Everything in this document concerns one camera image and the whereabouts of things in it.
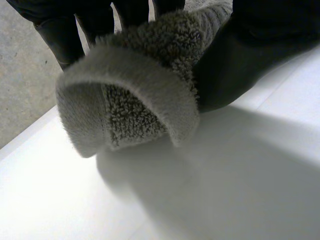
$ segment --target fuzzy texture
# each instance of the fuzzy texture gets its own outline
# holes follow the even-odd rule
[[[101,37],[56,83],[64,128],[83,157],[169,134],[180,146],[199,122],[192,68],[230,16],[232,3],[186,5]]]

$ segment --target dark leather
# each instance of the dark leather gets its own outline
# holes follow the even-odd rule
[[[200,112],[229,105],[266,71],[318,43],[317,34],[258,39],[232,16],[193,68]]]

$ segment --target black fabric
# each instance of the black fabric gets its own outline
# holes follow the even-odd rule
[[[319,0],[233,0],[233,14],[257,38],[320,32]]]
[[[51,18],[36,25],[35,29],[53,52],[62,70],[85,55],[75,16]]]
[[[152,0],[152,2],[155,18],[168,12],[182,10],[186,4],[186,0]]]
[[[76,16],[89,47],[97,36],[114,32],[113,2],[121,26],[138,26],[148,21],[148,0],[7,0],[36,30],[65,70],[84,55],[75,22]],[[183,9],[184,0],[156,0],[155,9],[161,14]]]

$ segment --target white table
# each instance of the white table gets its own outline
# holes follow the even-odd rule
[[[320,48],[168,139],[81,158],[56,108],[0,150],[0,240],[319,240]]]

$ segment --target gray floor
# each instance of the gray floor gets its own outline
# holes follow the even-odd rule
[[[0,9],[1,149],[55,105],[55,79],[61,69],[32,23],[6,1],[0,1]],[[115,25],[119,29],[118,16]],[[85,43],[82,32],[80,37]]]

